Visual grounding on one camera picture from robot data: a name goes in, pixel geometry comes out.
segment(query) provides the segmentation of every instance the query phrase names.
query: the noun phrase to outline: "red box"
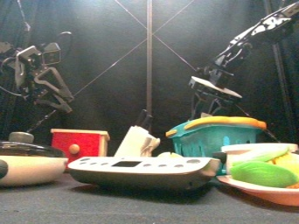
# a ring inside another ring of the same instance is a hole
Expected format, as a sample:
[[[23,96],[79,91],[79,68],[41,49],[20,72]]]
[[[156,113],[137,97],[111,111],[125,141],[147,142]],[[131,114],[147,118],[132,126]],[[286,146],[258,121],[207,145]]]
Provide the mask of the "red box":
[[[65,153],[69,162],[81,157],[104,157],[108,154],[109,137],[105,131],[52,129],[51,133],[51,146]]]

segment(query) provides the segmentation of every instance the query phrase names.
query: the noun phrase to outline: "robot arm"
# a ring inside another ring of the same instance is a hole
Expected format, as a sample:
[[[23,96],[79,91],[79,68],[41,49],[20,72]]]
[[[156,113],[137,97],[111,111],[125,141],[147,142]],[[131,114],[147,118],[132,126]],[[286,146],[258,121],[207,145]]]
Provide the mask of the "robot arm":
[[[68,102],[73,100],[73,96],[57,69],[52,66],[61,60],[57,44],[49,43],[41,50],[33,45],[24,50],[13,49],[8,43],[0,46],[4,56],[9,52],[13,53],[13,62],[7,63],[7,66],[13,69],[15,85],[21,97],[35,104],[69,113]]]
[[[292,33],[298,19],[299,2],[266,16],[230,41],[228,48],[216,56],[212,65],[199,70],[200,77],[216,87],[224,88],[234,76],[234,69],[240,66],[251,50],[266,42],[278,42]]]

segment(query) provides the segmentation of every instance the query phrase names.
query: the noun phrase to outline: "black curtain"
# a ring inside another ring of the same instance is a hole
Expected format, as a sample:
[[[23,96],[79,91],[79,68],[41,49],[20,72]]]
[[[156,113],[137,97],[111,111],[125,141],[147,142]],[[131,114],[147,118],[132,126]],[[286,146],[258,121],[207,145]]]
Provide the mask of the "black curtain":
[[[280,1],[270,2],[278,10]],[[69,114],[55,113],[41,123],[32,132],[35,142],[51,143],[51,128],[105,130],[111,136],[108,153],[113,155],[139,112],[145,109],[147,1],[61,0],[21,3],[32,26],[28,45],[55,42],[61,32],[72,33],[69,55],[56,67],[75,94],[75,101],[69,104],[73,111]],[[1,36],[0,40],[15,42],[16,37],[23,37],[21,29],[12,31],[9,24],[20,24],[23,19],[16,1],[7,1],[5,5],[0,8],[0,21],[4,24],[1,33],[12,33],[12,38],[4,39]],[[9,22],[5,16],[8,12],[19,15],[9,18]],[[193,92],[188,83],[191,77],[197,75],[196,67],[208,65],[230,41],[266,14],[264,2],[259,0],[153,0],[151,132],[163,140],[156,154],[173,149],[172,140],[164,137],[164,132],[191,116]],[[64,53],[69,43],[68,39],[60,41]],[[284,39],[280,47],[296,123],[296,31]],[[276,138],[282,142],[298,143],[296,133],[292,134],[287,124],[290,117],[270,44],[262,45],[251,53],[235,72],[228,88],[243,96],[239,106],[252,117],[266,121]],[[17,98],[13,113],[9,114],[13,119],[1,138],[7,138],[9,131],[28,130],[51,112],[51,108],[36,107]],[[235,112],[235,116],[243,115],[240,111]],[[262,141],[272,139],[263,136]]]

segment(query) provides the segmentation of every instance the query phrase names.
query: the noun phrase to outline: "yellow food item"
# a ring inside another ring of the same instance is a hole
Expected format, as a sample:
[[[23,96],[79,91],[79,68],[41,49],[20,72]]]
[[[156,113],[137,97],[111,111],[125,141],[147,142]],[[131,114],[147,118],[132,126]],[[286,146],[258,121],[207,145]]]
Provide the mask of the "yellow food item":
[[[176,153],[173,153],[173,152],[167,151],[167,152],[160,153],[157,155],[157,157],[159,158],[181,158],[183,156],[176,154]]]
[[[299,177],[299,155],[288,152],[283,156],[274,158],[271,161],[274,165],[283,166]]]

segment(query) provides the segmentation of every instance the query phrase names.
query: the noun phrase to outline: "blue basket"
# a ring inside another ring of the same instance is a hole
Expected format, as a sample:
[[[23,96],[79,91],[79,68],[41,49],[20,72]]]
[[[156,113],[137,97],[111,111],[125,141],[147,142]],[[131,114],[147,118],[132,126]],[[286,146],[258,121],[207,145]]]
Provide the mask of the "blue basket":
[[[184,129],[188,122],[177,125],[169,136],[175,153],[184,157],[212,157],[220,147],[231,144],[252,144],[263,131],[243,124],[203,124],[193,129]]]

